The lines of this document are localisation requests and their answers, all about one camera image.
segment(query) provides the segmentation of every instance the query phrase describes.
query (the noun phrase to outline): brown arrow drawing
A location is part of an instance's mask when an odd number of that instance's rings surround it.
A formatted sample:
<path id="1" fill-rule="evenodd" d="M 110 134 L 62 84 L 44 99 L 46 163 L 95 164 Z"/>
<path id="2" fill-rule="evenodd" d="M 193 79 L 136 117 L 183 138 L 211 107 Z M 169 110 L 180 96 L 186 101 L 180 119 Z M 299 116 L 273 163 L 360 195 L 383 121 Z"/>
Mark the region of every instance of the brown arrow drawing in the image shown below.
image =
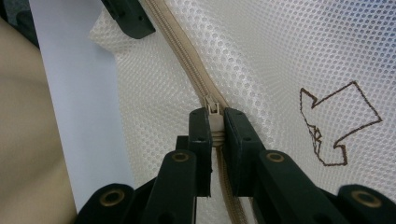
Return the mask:
<path id="1" fill-rule="evenodd" d="M 382 121 L 356 81 L 321 100 L 301 88 L 300 110 L 314 152 L 325 166 L 347 165 L 347 147 L 341 141 Z"/>

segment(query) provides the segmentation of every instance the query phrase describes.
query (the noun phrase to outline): zipper teeth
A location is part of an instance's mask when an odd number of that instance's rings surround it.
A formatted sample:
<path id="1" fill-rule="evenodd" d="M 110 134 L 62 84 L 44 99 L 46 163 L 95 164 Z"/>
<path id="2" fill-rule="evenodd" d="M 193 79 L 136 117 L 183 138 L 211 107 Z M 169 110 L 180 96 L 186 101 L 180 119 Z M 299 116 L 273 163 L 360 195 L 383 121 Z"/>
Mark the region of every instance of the zipper teeth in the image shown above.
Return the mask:
<path id="1" fill-rule="evenodd" d="M 174 49 L 176 50 L 179 58 L 186 66 L 187 70 L 189 71 L 187 74 L 192 78 L 192 80 L 197 84 L 196 87 L 198 88 L 199 92 L 201 93 L 202 97 L 205 97 L 210 93 L 209 88 L 206 86 L 204 80 L 200 76 L 198 70 L 193 65 L 192 59 L 190 58 L 187 51 L 182 47 L 182 44 L 178 40 L 177 36 L 175 35 L 172 27 L 166 21 L 166 18 L 161 13 L 160 9 L 158 8 L 157 4 L 152 0 L 146 0 L 148 3 L 148 7 L 151 9 L 154 17 L 157 18 L 157 21 L 166 32 L 166 35 L 173 45 Z"/>
<path id="2" fill-rule="evenodd" d="M 205 96 L 210 95 L 210 90 L 206 86 L 204 80 L 202 79 L 199 71 L 193 65 L 192 59 L 190 58 L 187 51 L 183 48 L 183 45 L 180 43 L 177 35 L 174 33 L 172 27 L 167 22 L 166 18 L 161 13 L 161 10 L 158 8 L 158 5 L 155 3 L 155 0 L 145 0 L 147 3 L 151 13 L 157 19 L 159 25 L 163 28 L 166 37 L 170 41 L 173 46 L 173 49 L 177 52 L 178 58 L 184 64 L 187 69 L 187 75 L 192 78 L 196 88 L 201 93 L 201 98 L 204 99 Z M 214 133 L 216 139 L 223 139 L 224 133 Z M 218 158 L 218 166 L 219 166 L 219 182 L 221 185 L 221 191 L 223 194 L 224 202 L 226 203 L 226 207 L 230 216 L 230 219 L 233 224 L 247 224 L 247 218 L 245 212 L 243 210 L 242 204 L 238 198 L 233 196 L 233 192 L 231 189 L 231 184 L 229 181 L 227 167 L 222 157 L 220 145 L 215 145 L 217 151 Z"/>
<path id="3" fill-rule="evenodd" d="M 218 158 L 220 186 L 223 192 L 224 201 L 227 205 L 231 222 L 233 224 L 248 224 L 248 219 L 243 210 L 241 201 L 239 200 L 239 198 L 235 198 L 233 196 L 230 179 L 228 178 L 227 166 L 224 162 L 220 147 L 216 147 L 216 154 Z"/>

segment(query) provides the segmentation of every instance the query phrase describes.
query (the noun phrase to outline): beige surface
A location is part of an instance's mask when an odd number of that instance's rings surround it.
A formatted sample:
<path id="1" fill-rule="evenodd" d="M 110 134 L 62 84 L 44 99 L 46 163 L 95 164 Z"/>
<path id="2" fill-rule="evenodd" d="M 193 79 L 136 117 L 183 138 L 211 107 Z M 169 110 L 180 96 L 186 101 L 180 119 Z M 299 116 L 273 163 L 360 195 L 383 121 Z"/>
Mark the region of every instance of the beige surface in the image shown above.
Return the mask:
<path id="1" fill-rule="evenodd" d="M 0 20 L 0 220 L 71 223 L 70 182 L 38 49 Z"/>

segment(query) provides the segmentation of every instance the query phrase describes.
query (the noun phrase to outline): zipper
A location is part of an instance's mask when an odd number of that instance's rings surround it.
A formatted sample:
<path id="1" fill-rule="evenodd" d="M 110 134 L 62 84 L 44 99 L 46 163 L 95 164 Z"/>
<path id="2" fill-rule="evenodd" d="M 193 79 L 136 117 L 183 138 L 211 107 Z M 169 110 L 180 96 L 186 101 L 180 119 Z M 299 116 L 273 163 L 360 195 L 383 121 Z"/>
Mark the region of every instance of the zipper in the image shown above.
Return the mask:
<path id="1" fill-rule="evenodd" d="M 233 224 L 246 224 L 248 222 L 245 211 L 243 210 L 239 199 L 233 196 L 227 167 L 221 153 L 221 147 L 225 140 L 224 119 L 222 114 L 223 108 L 228 107 L 228 104 L 219 93 L 219 90 L 213 84 L 208 74 L 205 71 L 200 72 L 200 70 L 197 69 L 190 54 L 186 51 L 184 45 L 179 40 L 179 37 L 173 30 L 171 24 L 169 24 L 168 19 L 163 15 L 164 11 L 169 11 L 165 2 L 163 0 L 144 0 L 144 3 L 146 3 L 151 15 L 162 29 L 163 35 L 167 38 L 174 53 L 179 58 L 181 65 L 185 69 L 192 86 L 196 89 L 201 103 L 207 109 L 213 138 L 213 147 L 217 151 L 219 182 L 228 214 Z"/>

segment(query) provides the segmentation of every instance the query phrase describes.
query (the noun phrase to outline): black plastic clip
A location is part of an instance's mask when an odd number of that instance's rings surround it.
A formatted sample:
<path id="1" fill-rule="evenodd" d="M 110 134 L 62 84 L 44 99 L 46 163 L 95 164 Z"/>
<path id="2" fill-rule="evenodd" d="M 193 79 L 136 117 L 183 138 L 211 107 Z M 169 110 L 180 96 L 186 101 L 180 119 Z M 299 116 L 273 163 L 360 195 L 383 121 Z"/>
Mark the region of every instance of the black plastic clip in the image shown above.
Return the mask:
<path id="1" fill-rule="evenodd" d="M 138 0 L 102 0 L 121 30 L 133 39 L 141 39 L 155 32 L 148 15 Z"/>

